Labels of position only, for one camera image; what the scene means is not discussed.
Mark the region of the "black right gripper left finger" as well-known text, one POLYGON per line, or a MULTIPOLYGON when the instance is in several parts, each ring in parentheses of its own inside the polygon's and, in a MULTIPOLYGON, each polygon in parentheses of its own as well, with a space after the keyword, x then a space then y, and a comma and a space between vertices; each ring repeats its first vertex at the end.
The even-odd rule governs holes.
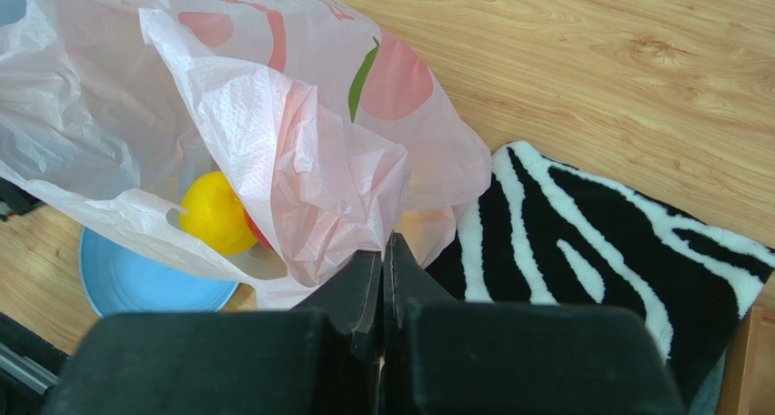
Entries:
POLYGON ((289 310, 97 322, 46 414, 372 414, 381 257, 359 251, 289 310))

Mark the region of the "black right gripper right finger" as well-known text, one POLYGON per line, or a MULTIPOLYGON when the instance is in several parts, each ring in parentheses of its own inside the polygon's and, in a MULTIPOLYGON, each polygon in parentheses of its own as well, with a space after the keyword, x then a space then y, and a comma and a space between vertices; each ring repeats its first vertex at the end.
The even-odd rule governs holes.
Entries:
POLYGON ((385 414, 681 414, 632 312, 454 299, 393 234, 383 263, 385 414))

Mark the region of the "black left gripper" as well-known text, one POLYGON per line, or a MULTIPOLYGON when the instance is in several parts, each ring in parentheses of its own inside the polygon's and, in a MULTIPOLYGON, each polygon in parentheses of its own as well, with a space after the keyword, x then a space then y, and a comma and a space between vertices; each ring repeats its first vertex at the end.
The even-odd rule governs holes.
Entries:
POLYGON ((1 221, 24 216, 43 206, 43 201, 12 182, 1 179, 1 221))

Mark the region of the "pink peach-print plastic bag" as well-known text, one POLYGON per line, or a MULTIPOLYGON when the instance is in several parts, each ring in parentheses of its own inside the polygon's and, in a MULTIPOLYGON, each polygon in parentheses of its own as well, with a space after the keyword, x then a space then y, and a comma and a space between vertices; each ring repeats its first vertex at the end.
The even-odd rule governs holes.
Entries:
POLYGON ((288 309, 491 157, 403 41, 338 0, 25 0, 1 29, 1 175, 95 232, 288 309), (287 268, 170 221, 217 168, 287 268))

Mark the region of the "orange yellow mango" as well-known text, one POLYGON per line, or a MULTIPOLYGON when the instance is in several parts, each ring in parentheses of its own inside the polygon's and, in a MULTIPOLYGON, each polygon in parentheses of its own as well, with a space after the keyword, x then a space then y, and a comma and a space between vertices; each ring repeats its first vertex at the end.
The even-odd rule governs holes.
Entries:
POLYGON ((398 223, 417 263, 426 268, 453 241, 457 220, 451 207, 436 210, 405 211, 398 223))

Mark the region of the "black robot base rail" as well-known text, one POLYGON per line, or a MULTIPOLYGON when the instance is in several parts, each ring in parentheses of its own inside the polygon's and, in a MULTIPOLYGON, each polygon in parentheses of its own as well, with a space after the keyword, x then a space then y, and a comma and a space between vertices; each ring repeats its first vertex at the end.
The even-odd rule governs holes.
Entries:
POLYGON ((1 315, 1 412, 39 414, 69 356, 6 314, 1 315))

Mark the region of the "red apple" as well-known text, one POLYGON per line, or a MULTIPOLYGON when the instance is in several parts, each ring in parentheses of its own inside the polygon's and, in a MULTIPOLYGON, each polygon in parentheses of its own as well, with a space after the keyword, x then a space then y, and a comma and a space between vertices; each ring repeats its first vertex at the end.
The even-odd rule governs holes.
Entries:
POLYGON ((244 215, 244 219, 245 219, 246 224, 247 224, 247 228, 248 228, 249 232, 251 233, 251 235, 253 236, 253 238, 255 239, 256 243, 262 245, 265 248, 273 250, 274 248, 271 246, 271 244, 268 241, 268 239, 266 238, 266 236, 258 228, 258 226, 255 223, 255 221, 253 220, 253 218, 250 217, 250 215, 249 215, 249 213, 247 212, 246 209, 243 209, 243 215, 244 215))

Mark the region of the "yellow lemon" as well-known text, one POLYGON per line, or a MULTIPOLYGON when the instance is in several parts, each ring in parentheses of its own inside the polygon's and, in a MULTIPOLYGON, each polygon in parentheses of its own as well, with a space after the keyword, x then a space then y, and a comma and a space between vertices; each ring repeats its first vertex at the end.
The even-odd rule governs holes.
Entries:
POLYGON ((258 243, 241 200, 221 171, 199 177, 186 192, 181 207, 186 212, 179 216, 180 229, 222 256, 247 252, 258 243))

